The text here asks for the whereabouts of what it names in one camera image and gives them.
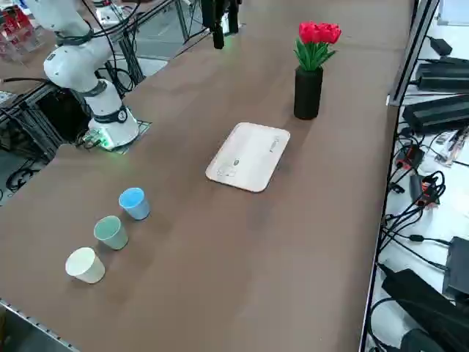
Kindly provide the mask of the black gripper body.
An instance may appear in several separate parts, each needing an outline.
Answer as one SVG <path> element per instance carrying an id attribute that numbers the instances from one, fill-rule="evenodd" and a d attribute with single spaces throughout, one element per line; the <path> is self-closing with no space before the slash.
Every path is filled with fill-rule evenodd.
<path id="1" fill-rule="evenodd" d="M 203 0 L 203 11 L 215 11 L 216 9 L 228 10 L 231 6 L 238 7 L 238 0 Z"/>

